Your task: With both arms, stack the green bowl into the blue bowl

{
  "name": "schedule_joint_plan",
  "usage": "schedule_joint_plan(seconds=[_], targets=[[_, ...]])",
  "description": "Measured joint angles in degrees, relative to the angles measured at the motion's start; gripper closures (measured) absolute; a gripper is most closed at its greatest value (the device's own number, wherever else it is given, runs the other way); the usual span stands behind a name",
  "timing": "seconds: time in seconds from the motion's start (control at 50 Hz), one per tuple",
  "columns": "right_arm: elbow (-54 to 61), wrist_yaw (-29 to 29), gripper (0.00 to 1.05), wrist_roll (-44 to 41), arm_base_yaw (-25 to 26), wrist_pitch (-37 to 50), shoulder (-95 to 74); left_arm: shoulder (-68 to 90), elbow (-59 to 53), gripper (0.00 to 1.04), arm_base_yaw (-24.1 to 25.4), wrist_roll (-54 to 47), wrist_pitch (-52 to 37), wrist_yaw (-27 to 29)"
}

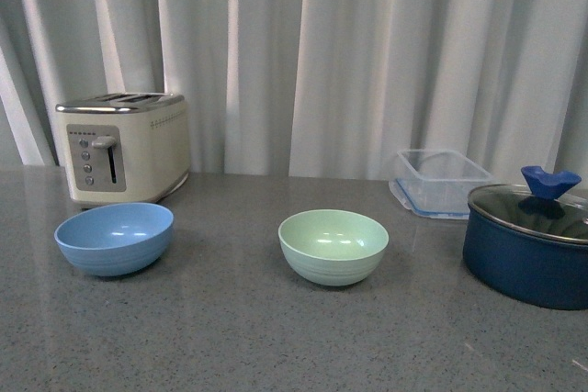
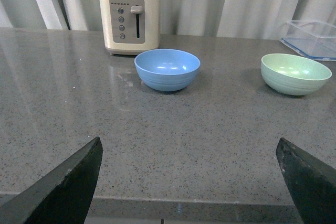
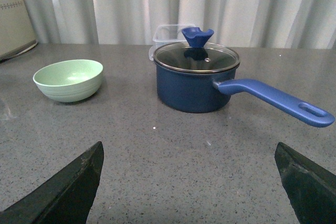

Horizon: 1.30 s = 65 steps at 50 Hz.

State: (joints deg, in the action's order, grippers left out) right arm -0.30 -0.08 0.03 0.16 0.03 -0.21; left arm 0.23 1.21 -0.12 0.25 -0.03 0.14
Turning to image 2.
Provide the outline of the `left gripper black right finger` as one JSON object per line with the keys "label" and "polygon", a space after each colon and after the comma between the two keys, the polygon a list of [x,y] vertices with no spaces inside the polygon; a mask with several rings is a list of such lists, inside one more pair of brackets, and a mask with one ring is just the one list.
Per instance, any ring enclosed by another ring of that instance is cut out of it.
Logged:
{"label": "left gripper black right finger", "polygon": [[276,156],[303,223],[335,223],[335,169],[283,137]]}

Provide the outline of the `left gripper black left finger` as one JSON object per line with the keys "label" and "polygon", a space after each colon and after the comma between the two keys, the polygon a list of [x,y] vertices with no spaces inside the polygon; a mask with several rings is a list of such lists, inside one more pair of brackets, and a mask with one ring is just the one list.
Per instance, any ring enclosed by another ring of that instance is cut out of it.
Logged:
{"label": "left gripper black left finger", "polygon": [[80,150],[1,206],[1,223],[84,223],[102,161],[95,137]]}

